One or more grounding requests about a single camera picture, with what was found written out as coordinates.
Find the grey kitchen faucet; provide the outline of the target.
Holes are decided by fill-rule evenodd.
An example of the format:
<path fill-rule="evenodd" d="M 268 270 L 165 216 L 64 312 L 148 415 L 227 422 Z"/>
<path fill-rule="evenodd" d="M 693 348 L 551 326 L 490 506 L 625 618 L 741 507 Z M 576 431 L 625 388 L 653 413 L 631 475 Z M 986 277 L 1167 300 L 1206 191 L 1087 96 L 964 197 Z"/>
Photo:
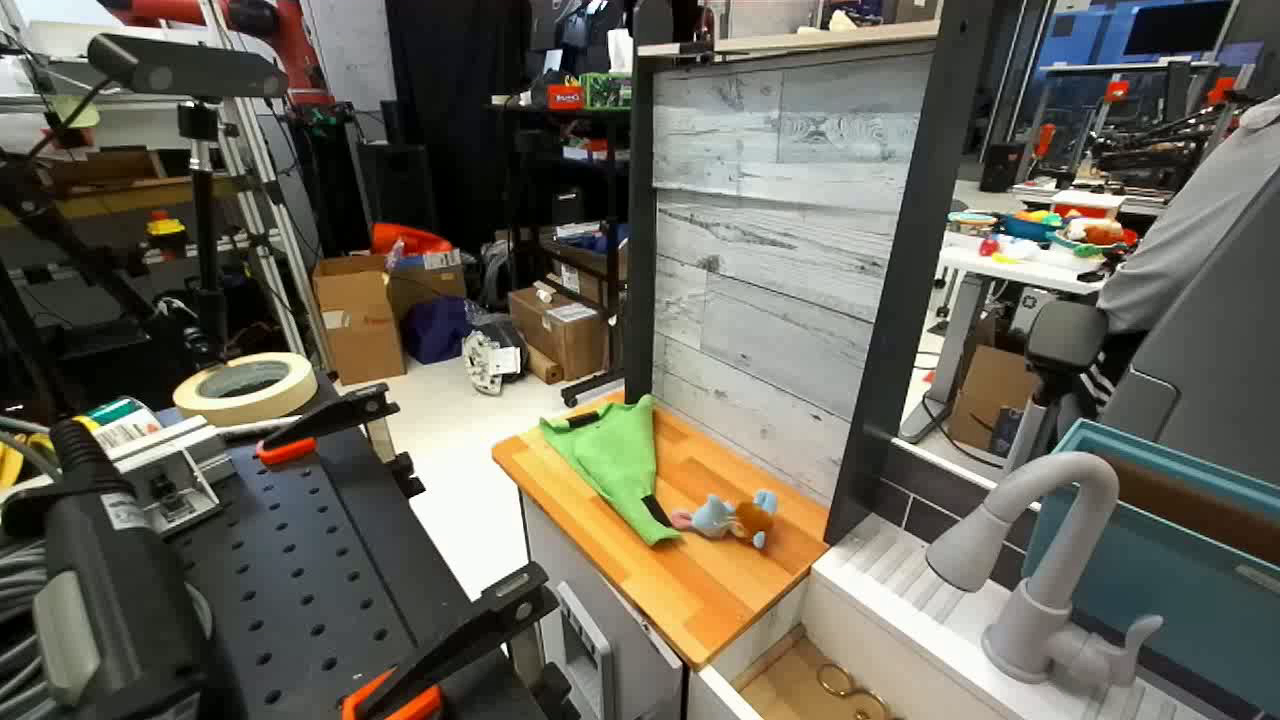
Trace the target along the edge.
<path fill-rule="evenodd" d="M 1094 697 L 1135 681 L 1140 648 L 1163 628 L 1159 618 L 1128 623 L 1123 646 L 1110 646 L 1067 623 L 1078 583 L 1104 540 L 1121 506 L 1121 475 L 1094 452 L 1057 452 L 1004 475 L 964 521 L 942 532 L 926 566 L 951 589 L 975 593 L 991 581 L 1001 543 L 1020 514 L 1072 488 L 1078 501 L 1060 521 L 1039 566 L 1015 583 L 998 622 L 986 628 L 986 657 L 1013 681 L 1057 681 Z"/>

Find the black orange clamp lower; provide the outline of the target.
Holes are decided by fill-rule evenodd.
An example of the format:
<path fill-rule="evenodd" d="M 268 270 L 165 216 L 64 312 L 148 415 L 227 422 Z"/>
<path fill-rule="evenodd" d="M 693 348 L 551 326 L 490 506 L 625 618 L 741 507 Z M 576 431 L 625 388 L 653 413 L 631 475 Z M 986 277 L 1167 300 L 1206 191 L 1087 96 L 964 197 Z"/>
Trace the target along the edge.
<path fill-rule="evenodd" d="M 510 574 L 490 583 L 431 648 L 418 648 L 408 660 L 354 689 L 335 703 L 340 720 L 440 720 L 446 681 L 517 639 L 551 610 L 557 593 L 541 566 Z"/>

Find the white sink basin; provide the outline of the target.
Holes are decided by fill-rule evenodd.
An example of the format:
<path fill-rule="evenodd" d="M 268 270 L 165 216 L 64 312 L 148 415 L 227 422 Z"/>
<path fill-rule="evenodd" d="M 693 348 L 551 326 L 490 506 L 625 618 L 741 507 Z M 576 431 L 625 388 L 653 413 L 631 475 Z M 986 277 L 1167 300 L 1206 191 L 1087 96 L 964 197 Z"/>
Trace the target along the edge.
<path fill-rule="evenodd" d="M 1004 599 L 947 589 L 873 517 L 693 677 L 687 720 L 858 720 L 859 697 L 888 720 L 1273 720 L 1156 667 L 1094 697 L 1013 681 L 982 651 Z"/>

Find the cardboard box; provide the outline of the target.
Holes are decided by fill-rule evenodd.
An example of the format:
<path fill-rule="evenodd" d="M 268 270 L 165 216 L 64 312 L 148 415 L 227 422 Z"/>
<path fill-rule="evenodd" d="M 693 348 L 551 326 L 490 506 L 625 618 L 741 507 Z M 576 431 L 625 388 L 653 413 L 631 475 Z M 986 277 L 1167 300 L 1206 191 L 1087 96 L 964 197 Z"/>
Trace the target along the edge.
<path fill-rule="evenodd" d="M 330 365 L 345 385 L 403 374 L 389 271 L 375 258 L 319 260 L 311 271 Z"/>
<path fill-rule="evenodd" d="M 546 300 L 537 288 L 517 288 L 510 312 L 529 348 L 557 365 L 565 381 L 604 370 L 604 320 L 580 300 Z"/>

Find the wooden counter top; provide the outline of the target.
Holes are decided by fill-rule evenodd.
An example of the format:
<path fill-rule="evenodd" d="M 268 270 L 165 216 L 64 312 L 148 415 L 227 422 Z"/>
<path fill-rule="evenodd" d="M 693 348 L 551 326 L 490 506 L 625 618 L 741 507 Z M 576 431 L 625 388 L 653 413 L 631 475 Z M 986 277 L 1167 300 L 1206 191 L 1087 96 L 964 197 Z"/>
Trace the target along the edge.
<path fill-rule="evenodd" d="M 660 507 L 698 507 L 708 493 L 747 501 L 768 488 L 782 514 L 766 553 L 702 537 L 650 550 L 537 430 L 502 442 L 492 461 L 693 667 L 729 648 L 824 558 L 830 514 L 812 497 L 674 413 L 655 413 Z"/>

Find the black vertical post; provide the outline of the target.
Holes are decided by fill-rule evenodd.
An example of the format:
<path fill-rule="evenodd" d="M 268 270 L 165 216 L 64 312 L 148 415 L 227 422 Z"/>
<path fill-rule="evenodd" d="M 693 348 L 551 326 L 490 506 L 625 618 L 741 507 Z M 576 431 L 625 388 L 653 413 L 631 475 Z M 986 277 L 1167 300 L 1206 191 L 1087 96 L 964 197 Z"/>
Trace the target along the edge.
<path fill-rule="evenodd" d="M 991 24 L 998 0 L 942 5 L 873 348 L 830 506 L 830 543 L 841 543 L 873 514 L 902 430 Z"/>

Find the person in grey shirt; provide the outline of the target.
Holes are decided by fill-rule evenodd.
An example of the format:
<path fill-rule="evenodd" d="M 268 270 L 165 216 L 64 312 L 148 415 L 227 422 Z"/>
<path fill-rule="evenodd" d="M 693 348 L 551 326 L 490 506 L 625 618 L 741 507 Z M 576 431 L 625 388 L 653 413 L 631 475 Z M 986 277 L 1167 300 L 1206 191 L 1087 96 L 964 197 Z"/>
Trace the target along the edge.
<path fill-rule="evenodd" d="M 1147 332 L 1229 230 L 1280 173 L 1280 96 L 1251 106 L 1167 201 L 1104 283 L 1097 310 L 1114 332 Z"/>

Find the teal dish rack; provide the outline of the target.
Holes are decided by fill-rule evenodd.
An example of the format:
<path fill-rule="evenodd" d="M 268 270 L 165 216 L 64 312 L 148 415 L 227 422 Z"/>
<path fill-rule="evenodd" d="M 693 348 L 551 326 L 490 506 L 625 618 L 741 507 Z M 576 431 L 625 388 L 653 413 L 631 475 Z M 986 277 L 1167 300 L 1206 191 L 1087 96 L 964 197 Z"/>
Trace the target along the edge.
<path fill-rule="evenodd" d="M 1121 506 L 1078 589 L 1078 618 L 1123 634 L 1163 628 L 1147 651 L 1163 667 L 1280 713 L 1280 481 L 1078 422 L 1060 452 L 1094 452 L 1121 475 Z"/>

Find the green cloth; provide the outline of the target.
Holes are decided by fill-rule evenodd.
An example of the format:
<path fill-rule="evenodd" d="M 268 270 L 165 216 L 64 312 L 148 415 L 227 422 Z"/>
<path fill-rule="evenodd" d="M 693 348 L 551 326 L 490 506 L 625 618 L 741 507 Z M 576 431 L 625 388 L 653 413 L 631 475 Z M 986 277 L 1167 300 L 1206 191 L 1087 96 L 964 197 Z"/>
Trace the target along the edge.
<path fill-rule="evenodd" d="M 650 397 L 546 422 L 541 435 L 646 543 L 674 540 L 674 530 L 653 514 L 655 423 Z"/>

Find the small plush toy animal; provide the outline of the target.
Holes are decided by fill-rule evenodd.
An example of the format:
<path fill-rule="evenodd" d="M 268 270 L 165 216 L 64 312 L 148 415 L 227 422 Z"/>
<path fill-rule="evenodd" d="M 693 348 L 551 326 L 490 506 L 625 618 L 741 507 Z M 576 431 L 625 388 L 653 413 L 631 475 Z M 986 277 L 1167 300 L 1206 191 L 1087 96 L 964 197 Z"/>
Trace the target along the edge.
<path fill-rule="evenodd" d="M 677 514 L 674 525 L 703 540 L 741 540 L 766 553 L 771 540 L 777 507 L 782 501 L 768 488 L 759 488 L 741 506 L 729 506 L 723 497 L 708 497 L 702 507 Z"/>

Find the roll of masking tape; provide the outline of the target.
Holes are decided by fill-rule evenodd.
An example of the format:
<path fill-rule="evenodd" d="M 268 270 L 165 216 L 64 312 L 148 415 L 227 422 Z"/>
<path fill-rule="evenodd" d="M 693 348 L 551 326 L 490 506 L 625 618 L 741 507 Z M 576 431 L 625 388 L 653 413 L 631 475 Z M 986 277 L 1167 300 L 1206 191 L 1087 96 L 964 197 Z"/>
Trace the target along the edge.
<path fill-rule="evenodd" d="M 253 423 L 277 422 L 303 408 L 315 397 L 315 374 L 295 354 L 253 354 L 202 370 L 172 388 L 172 403 L 183 415 L 203 415 L 209 423 Z"/>

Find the black perforated work table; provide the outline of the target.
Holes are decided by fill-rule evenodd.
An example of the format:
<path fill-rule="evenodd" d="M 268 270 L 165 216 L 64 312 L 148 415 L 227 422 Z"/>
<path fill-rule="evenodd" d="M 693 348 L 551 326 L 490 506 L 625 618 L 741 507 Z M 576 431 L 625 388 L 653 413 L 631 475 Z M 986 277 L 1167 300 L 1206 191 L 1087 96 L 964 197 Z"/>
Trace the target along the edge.
<path fill-rule="evenodd" d="M 288 470 L 233 448 L 221 514 L 172 540 L 212 610 L 209 720 L 335 720 L 468 596 L 360 431 Z"/>

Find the black orange clamp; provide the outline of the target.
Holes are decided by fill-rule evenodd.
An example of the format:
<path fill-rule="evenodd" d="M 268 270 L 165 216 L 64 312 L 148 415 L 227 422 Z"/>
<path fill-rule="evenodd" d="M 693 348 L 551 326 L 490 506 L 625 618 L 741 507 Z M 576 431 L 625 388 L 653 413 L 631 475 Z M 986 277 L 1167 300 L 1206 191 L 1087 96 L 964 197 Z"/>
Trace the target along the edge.
<path fill-rule="evenodd" d="M 340 720 L 440 720 L 446 681 L 517 639 L 551 610 L 557 593 L 541 566 L 510 574 L 490 583 L 431 648 L 418 648 L 408 660 L 354 689 L 335 703 Z"/>
<path fill-rule="evenodd" d="M 268 431 L 258 443 L 258 461 L 263 470 L 285 470 L 285 466 L 310 461 L 325 435 L 345 431 L 345 430 L 360 430 L 360 423 L 374 423 L 374 422 L 385 422 L 396 413 L 401 413 L 401 403 L 389 397 L 385 385 L 354 388 L 345 397 L 315 403 L 300 422 Z"/>

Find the cardboard box left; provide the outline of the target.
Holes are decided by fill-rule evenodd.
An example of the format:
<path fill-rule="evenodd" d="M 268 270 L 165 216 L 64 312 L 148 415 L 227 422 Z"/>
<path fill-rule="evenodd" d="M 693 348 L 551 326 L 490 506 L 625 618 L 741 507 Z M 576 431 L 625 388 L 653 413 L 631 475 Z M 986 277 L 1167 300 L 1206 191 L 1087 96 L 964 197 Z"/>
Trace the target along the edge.
<path fill-rule="evenodd" d="M 330 365 L 345 385 L 403 374 L 389 271 L 375 258 L 319 260 L 311 271 Z"/>

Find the cardboard box centre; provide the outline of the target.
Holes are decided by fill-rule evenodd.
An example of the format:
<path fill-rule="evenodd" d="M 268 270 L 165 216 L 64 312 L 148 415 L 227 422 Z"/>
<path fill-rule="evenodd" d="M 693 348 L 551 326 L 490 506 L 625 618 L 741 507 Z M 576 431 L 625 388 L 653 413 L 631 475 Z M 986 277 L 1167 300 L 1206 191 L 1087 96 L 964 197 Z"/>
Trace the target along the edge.
<path fill-rule="evenodd" d="M 604 320 L 580 300 L 546 300 L 537 288 L 517 288 L 510 312 L 529 348 L 557 365 L 565 381 L 604 370 Z"/>

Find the black orange clamp upper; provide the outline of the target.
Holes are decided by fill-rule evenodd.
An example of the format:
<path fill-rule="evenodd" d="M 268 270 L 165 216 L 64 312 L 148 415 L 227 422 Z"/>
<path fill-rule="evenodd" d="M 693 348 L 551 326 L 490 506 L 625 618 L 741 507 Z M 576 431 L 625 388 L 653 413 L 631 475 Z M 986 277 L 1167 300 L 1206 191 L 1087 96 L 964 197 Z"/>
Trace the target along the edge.
<path fill-rule="evenodd" d="M 385 385 L 354 388 L 345 397 L 315 403 L 300 422 L 268 431 L 258 443 L 258 461 L 263 470 L 285 470 L 285 466 L 310 461 L 325 435 L 345 431 L 345 430 L 360 430 L 360 423 L 374 423 L 374 422 L 385 422 L 396 413 L 401 413 L 401 403 L 389 397 Z"/>

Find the grey wood backsplash panel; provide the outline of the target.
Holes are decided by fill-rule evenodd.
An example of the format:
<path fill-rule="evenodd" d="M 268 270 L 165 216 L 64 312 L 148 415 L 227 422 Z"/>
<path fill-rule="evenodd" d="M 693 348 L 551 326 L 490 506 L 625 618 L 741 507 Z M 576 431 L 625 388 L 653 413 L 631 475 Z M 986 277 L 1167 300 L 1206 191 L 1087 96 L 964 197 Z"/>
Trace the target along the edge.
<path fill-rule="evenodd" d="M 843 47 L 655 75 L 655 402 L 837 493 L 930 55 Z"/>

